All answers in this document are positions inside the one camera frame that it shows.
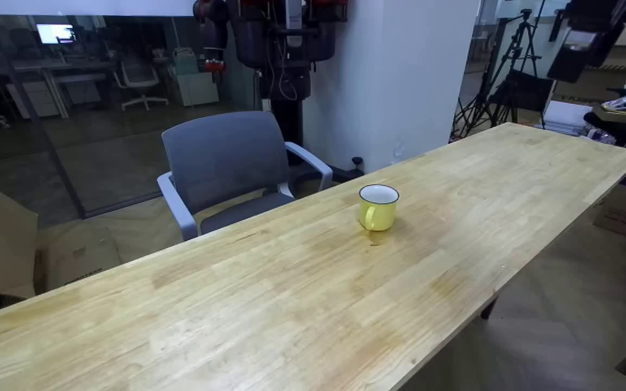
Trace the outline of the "red and black robot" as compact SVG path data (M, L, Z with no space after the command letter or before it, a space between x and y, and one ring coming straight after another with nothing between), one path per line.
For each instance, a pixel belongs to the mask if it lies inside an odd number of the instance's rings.
M334 58L336 26L348 21L348 0L193 0L193 21L207 36L203 65L212 79L226 75L226 49L256 73L261 102L283 138L301 143L301 102L311 75Z

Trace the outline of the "yellow enamel mug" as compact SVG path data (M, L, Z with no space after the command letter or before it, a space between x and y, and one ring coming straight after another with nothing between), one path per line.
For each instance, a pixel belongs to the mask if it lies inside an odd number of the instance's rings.
M389 185L364 185L359 189L359 225L369 233L384 233L393 227L399 192Z

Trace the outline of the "white background office chair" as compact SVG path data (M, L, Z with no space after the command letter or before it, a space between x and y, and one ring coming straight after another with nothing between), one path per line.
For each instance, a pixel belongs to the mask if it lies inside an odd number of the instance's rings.
M159 75L150 63L141 60L121 60L113 77L119 90L134 91L134 98L124 100L121 109L167 104L166 97L150 97L150 90L161 85Z

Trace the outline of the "lit computer monitor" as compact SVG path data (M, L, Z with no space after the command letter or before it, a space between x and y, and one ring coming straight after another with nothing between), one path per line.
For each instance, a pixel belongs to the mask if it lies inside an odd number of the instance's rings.
M38 25L36 36L43 46L70 46L76 39L71 25Z

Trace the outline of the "grey office chair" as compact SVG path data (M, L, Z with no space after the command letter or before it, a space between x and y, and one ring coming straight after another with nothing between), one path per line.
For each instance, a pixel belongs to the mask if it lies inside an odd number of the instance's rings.
M161 142L167 172L157 185L184 242L293 202L288 155L320 176L320 189L332 182L332 167L286 142L268 111L196 117Z

